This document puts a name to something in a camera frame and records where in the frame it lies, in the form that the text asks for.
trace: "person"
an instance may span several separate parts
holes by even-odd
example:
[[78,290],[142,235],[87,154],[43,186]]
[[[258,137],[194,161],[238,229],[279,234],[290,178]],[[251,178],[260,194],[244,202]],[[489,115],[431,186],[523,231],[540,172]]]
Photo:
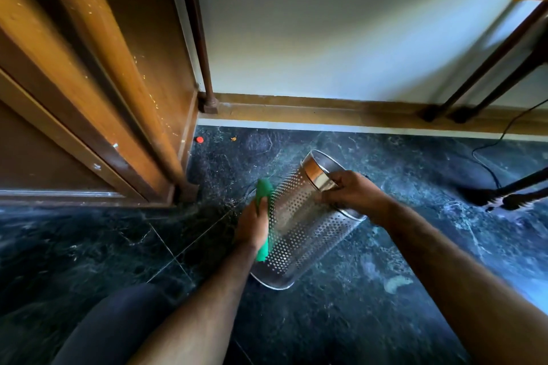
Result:
[[[365,176],[344,171],[331,177],[339,188],[323,192],[321,200],[355,209],[388,232],[472,358],[546,362],[548,316]],[[255,203],[243,210],[230,255],[176,310],[150,285],[121,291],[88,314],[53,364],[222,364],[251,265],[267,234],[264,198],[258,211]]]

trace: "green cloth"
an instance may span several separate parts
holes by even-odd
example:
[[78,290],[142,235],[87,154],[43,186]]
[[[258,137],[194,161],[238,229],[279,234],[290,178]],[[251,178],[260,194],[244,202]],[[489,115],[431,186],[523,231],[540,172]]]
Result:
[[[257,193],[255,195],[257,210],[259,209],[259,203],[261,202],[261,199],[265,196],[269,200],[269,207],[270,207],[270,195],[272,194],[272,192],[274,192],[274,188],[272,187],[272,184],[270,183],[268,179],[259,179],[257,181]],[[257,253],[257,261],[266,260],[266,257],[268,255],[269,255],[269,238],[266,237],[266,242],[259,249],[259,252]]]

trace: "person's left hand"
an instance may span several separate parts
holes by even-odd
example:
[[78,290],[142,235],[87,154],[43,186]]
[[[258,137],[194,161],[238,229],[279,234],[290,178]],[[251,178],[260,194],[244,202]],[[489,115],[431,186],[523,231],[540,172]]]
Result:
[[258,214],[255,200],[244,208],[238,219],[235,242],[250,244],[256,251],[259,251],[268,236],[269,203],[268,199],[264,197],[259,204]]

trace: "perforated metal trash can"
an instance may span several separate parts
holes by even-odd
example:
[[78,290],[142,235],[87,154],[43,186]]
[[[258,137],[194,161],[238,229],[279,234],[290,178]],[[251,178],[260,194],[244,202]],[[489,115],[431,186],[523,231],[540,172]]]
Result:
[[365,216],[317,202],[319,191],[337,185],[327,175],[344,170],[335,160],[312,150],[300,167],[278,185],[269,204],[269,255],[251,275],[274,290],[284,290],[343,240]]

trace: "black cable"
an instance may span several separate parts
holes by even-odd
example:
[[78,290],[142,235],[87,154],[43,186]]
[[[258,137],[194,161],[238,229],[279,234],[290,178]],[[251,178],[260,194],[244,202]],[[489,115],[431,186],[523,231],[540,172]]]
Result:
[[510,120],[510,122],[508,123],[508,125],[504,129],[503,134],[499,137],[499,139],[497,141],[495,141],[495,143],[486,144],[484,146],[476,147],[474,150],[472,150],[472,157],[476,160],[476,162],[478,164],[483,166],[491,174],[491,176],[493,177],[493,180],[495,181],[495,185],[497,186],[497,189],[501,188],[501,184],[500,184],[500,182],[497,178],[497,175],[495,175],[495,173],[493,172],[493,170],[489,166],[487,166],[485,163],[483,163],[481,160],[478,159],[478,157],[476,156],[476,152],[478,150],[487,149],[488,147],[493,147],[493,146],[498,145],[500,143],[500,141],[504,138],[506,133],[508,133],[508,130],[510,130],[510,127],[512,127],[512,125],[516,122],[517,119],[520,119],[521,117],[523,117],[528,112],[533,111],[535,108],[542,106],[544,103],[548,103],[548,98],[545,99],[544,101],[539,102],[536,106],[532,106],[530,109],[522,111],[516,117],[514,117],[512,120]]

